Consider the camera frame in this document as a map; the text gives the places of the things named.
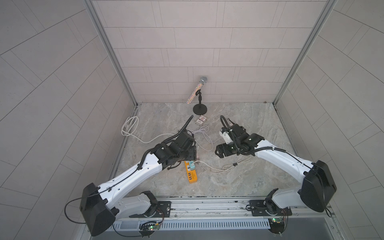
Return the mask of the teal charger adapter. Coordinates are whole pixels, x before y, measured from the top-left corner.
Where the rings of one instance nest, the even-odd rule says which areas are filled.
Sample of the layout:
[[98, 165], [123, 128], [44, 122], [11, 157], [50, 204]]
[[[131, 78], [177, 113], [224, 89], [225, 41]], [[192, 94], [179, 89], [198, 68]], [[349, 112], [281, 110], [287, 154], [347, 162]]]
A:
[[195, 163], [193, 161], [189, 162], [189, 169], [190, 169], [190, 171], [195, 170]]

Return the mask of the orange power strip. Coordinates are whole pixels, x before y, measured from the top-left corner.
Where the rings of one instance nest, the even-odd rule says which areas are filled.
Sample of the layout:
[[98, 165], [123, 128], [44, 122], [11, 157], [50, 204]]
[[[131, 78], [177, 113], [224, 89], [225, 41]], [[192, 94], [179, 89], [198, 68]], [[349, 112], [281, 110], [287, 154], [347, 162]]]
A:
[[196, 167], [195, 167], [195, 170], [190, 171], [190, 169], [189, 169], [189, 162], [190, 161], [185, 161], [185, 169], [186, 169], [186, 172], [187, 172], [188, 181], [189, 181], [190, 184], [192, 184], [192, 183], [197, 182], [198, 177], [197, 177], [197, 173], [196, 173]]

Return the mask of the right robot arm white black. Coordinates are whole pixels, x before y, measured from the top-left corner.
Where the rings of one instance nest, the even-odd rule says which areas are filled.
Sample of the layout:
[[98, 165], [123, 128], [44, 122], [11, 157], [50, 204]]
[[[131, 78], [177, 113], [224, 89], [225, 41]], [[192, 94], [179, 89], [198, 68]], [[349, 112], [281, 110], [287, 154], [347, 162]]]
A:
[[273, 189], [261, 207], [267, 214], [276, 216], [289, 207], [306, 206], [329, 217], [327, 206], [337, 191], [336, 183], [326, 163], [301, 159], [284, 149], [278, 148], [258, 134], [249, 135], [246, 129], [224, 116], [220, 132], [225, 143], [218, 145], [215, 154], [219, 158], [231, 155], [253, 156], [266, 160], [295, 178], [299, 185], [285, 190]]

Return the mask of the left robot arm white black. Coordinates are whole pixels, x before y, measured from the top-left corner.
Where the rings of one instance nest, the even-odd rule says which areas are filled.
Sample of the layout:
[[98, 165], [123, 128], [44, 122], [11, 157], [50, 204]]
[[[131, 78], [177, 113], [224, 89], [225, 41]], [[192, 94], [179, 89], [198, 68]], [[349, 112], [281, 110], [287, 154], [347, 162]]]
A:
[[133, 215], [150, 217], [158, 211], [158, 200], [152, 192], [129, 198], [126, 195], [176, 163], [196, 160], [196, 141], [187, 131], [192, 119], [189, 117], [177, 134], [146, 150], [135, 166], [99, 186], [91, 183], [83, 189], [79, 209], [92, 237], [105, 232], [118, 219]]

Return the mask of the small pink patterned box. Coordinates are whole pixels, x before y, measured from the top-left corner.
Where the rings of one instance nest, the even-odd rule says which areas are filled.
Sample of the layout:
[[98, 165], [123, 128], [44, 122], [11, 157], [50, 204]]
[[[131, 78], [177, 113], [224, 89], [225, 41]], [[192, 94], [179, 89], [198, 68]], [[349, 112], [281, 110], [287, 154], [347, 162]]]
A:
[[207, 120], [207, 117], [201, 115], [198, 117], [198, 119], [195, 121], [195, 124], [198, 125], [198, 126], [203, 126], [204, 123], [206, 122]]

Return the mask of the black microphone stand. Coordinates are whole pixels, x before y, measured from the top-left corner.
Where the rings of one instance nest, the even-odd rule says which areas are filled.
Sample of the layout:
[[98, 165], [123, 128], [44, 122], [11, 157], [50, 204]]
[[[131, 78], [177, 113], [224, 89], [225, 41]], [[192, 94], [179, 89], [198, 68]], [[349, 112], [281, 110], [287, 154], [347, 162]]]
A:
[[197, 90], [196, 96], [198, 96], [199, 103], [196, 104], [193, 107], [193, 112], [194, 112], [194, 114], [201, 116], [201, 115], [206, 114], [208, 109], [207, 109], [206, 105], [202, 104], [202, 93], [201, 93], [201, 90]]

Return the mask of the glitter microphone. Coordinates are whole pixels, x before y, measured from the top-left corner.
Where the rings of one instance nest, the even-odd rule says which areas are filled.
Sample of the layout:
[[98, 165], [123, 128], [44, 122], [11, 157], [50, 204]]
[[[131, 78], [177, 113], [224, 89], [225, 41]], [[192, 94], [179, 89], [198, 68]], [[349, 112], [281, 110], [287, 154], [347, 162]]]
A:
[[186, 103], [191, 104], [191, 102], [194, 100], [198, 92], [201, 90], [201, 88], [204, 86], [204, 84], [208, 81], [208, 78], [205, 76], [202, 76], [199, 80], [198, 85], [195, 87], [189, 98], [187, 99]]

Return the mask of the aluminium mounting rail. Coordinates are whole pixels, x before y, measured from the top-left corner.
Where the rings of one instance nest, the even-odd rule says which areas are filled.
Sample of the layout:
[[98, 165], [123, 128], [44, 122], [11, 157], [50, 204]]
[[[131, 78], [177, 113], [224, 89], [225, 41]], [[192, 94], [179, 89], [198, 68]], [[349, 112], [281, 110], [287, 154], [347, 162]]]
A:
[[279, 208], [271, 199], [245, 198], [168, 198], [159, 201], [151, 192], [123, 198], [115, 205], [99, 195], [83, 199], [80, 211], [86, 221], [125, 218], [182, 218], [242, 216], [277, 218], [291, 216], [294, 207]]

